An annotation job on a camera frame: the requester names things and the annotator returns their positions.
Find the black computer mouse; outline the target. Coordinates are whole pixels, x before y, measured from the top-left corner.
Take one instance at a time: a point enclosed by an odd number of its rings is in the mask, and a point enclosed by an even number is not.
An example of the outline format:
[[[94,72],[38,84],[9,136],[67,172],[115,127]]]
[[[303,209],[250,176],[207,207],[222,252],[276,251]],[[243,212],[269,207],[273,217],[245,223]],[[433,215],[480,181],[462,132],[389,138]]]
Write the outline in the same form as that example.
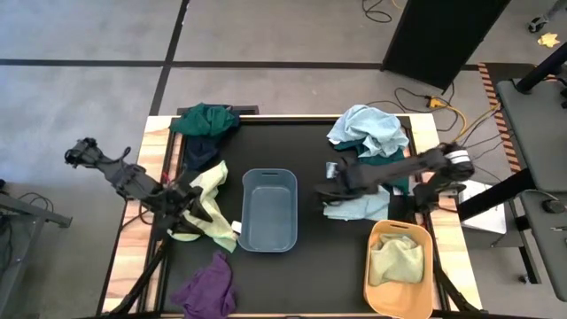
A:
[[[545,212],[550,214],[562,214],[567,212],[567,206],[558,199],[546,199],[541,203]]]

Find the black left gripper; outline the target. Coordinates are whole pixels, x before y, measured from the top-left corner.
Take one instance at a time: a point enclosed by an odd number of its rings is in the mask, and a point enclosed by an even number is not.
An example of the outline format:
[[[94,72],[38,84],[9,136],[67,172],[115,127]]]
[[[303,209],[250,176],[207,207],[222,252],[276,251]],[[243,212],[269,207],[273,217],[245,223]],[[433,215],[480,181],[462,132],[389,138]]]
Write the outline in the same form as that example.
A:
[[[154,213],[156,222],[155,233],[167,233],[169,230],[175,235],[205,234],[194,222],[190,222],[183,213],[189,211],[192,216],[205,222],[212,222],[213,218],[203,208],[200,195],[202,188],[173,182],[167,187],[154,191]]]

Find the black partition panel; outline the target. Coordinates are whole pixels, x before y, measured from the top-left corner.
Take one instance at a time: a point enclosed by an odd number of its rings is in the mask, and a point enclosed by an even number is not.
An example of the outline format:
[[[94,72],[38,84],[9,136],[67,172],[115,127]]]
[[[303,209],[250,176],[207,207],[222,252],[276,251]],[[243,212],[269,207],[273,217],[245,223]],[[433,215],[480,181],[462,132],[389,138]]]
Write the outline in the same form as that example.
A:
[[[511,0],[408,0],[382,69],[446,90]]]

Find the white box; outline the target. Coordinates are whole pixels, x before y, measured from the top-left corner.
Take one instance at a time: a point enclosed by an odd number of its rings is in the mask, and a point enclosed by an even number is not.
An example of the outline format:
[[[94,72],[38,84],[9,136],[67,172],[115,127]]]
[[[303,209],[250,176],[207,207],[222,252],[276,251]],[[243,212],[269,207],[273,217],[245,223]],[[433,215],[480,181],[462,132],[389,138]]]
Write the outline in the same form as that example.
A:
[[[462,182],[462,185],[464,186],[464,190],[459,192],[459,203],[462,203],[491,188],[491,185],[489,184],[471,180]],[[475,215],[474,217],[470,217],[467,220],[461,219],[461,225],[474,230],[483,230],[504,235],[507,233],[504,205],[499,204],[498,206],[490,208],[488,211]]]

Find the pale yellow towel green edge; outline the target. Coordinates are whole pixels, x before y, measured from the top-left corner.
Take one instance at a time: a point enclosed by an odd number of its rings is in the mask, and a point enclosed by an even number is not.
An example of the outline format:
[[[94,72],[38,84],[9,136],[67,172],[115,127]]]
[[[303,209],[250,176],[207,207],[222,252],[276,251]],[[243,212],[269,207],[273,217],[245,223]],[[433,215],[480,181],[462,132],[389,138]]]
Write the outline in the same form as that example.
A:
[[[212,222],[203,221],[190,214],[190,209],[183,212],[183,221],[197,226],[210,237],[217,245],[233,253],[237,246],[238,235],[233,231],[231,225],[221,214],[216,203],[218,187],[225,184],[228,177],[226,162],[221,160],[219,164],[201,173],[190,182],[191,187],[200,187],[202,192],[199,197],[201,206],[212,217]]]

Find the grey desk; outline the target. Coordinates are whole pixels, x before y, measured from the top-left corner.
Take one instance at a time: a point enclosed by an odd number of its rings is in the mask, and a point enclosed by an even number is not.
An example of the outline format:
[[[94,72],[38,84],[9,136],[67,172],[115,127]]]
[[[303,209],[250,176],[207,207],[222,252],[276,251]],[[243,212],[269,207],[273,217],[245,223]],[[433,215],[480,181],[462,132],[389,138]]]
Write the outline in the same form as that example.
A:
[[[541,82],[520,93],[513,81],[496,85],[509,125],[535,187],[519,194],[556,297],[567,302],[567,212],[550,214],[541,203],[558,199],[567,206],[567,108],[563,85]]]

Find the orange plastic basket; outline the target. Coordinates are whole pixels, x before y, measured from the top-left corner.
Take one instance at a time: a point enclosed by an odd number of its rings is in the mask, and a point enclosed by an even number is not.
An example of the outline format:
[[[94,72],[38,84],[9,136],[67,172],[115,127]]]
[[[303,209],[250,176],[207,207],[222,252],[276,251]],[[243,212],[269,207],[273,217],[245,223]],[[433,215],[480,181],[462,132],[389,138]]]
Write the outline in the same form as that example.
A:
[[[379,286],[369,284],[370,248],[382,234],[409,235],[424,252],[423,280],[418,284],[388,282]],[[396,221],[375,223],[370,232],[363,282],[363,296],[368,305],[380,315],[400,319],[428,319],[433,311],[433,247],[429,232],[421,226]]]

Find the purple microfiber towel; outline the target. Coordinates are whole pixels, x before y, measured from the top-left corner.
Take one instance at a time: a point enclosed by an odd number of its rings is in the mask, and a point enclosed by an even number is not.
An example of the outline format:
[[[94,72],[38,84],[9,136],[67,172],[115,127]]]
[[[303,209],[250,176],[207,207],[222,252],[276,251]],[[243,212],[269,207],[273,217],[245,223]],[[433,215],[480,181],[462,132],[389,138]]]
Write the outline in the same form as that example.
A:
[[[170,299],[183,309],[184,319],[227,319],[237,307],[232,278],[227,255],[217,251]]]

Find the navy blue microfiber towel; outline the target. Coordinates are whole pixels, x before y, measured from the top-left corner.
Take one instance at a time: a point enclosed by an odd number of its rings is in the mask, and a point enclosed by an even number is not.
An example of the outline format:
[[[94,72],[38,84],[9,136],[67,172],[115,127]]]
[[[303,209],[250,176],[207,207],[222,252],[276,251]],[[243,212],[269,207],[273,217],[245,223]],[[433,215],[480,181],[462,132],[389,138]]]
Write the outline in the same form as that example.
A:
[[[202,171],[218,154],[219,137],[186,136],[183,153],[184,167]]]

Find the dark green microfiber towel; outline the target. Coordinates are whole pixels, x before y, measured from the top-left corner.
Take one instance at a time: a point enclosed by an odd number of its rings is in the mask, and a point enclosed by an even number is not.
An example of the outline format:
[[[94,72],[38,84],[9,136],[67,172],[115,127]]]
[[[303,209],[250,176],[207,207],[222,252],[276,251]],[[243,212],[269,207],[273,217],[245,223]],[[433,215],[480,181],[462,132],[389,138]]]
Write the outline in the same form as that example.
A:
[[[363,140],[354,140],[349,142],[341,142],[334,146],[334,149],[337,151],[344,151],[355,149],[358,155],[362,155],[368,148],[363,144]],[[399,148],[394,154],[390,155],[389,157],[384,157],[382,155],[375,155],[371,157],[362,157],[359,158],[360,163],[368,164],[372,166],[383,166],[386,164],[391,164],[400,160],[405,159],[404,151],[406,150],[405,146]],[[409,193],[409,180],[407,177],[402,177],[397,180],[391,180],[388,183],[384,183],[384,187],[388,191],[392,191],[393,189],[399,190],[403,195],[408,195]]]
[[[200,103],[183,113],[170,130],[186,136],[215,137],[237,128],[239,123],[240,113],[231,106]]]

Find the caster wheel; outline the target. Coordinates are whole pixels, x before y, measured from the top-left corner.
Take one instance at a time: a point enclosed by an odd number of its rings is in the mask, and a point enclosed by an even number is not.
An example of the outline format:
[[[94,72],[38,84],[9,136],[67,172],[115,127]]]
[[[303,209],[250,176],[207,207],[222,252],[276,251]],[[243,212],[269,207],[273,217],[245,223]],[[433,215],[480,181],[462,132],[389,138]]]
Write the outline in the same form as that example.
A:
[[[545,16],[538,16],[534,19],[532,19],[529,24],[528,24],[528,31],[530,33],[537,33],[539,32],[544,26],[546,26],[548,23],[548,18],[546,18]]]

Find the black pole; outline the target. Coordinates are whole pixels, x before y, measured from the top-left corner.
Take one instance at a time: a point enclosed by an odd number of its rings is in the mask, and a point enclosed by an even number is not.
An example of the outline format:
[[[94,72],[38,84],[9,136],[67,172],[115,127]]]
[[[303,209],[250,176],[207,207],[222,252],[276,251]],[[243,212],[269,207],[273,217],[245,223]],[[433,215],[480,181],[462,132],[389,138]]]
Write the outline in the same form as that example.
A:
[[[529,92],[534,86],[543,81],[548,75],[567,61],[567,43],[561,45],[555,52],[538,64],[530,73],[515,84],[520,93]]]

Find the black desk beam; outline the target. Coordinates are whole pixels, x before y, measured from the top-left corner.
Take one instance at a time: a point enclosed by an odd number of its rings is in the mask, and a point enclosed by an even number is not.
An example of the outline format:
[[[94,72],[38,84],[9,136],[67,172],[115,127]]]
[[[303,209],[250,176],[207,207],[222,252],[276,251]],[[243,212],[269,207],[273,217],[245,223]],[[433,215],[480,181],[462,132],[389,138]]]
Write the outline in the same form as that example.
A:
[[[483,212],[513,199],[522,191],[535,187],[531,171],[528,168],[521,170],[499,182],[486,191],[466,199],[457,206],[458,215],[462,222]]]

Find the blue-grey plastic basket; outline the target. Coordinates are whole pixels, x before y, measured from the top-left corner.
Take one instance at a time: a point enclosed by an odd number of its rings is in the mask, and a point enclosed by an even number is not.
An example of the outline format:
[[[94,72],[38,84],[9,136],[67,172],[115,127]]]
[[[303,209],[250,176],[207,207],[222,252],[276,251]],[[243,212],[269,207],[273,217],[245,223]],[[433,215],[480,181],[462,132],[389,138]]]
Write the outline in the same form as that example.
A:
[[[292,171],[254,168],[243,178],[239,245],[253,253],[285,253],[298,237],[298,181]]]

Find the pale yellow microfiber towel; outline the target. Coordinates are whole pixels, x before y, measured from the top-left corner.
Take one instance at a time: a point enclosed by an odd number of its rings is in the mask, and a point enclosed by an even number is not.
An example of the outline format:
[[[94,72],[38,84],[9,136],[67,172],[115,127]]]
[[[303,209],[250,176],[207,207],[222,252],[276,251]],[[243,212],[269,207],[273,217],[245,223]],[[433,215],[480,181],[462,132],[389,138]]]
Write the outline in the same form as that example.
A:
[[[404,234],[382,234],[370,248],[369,284],[418,284],[423,280],[423,247]]]

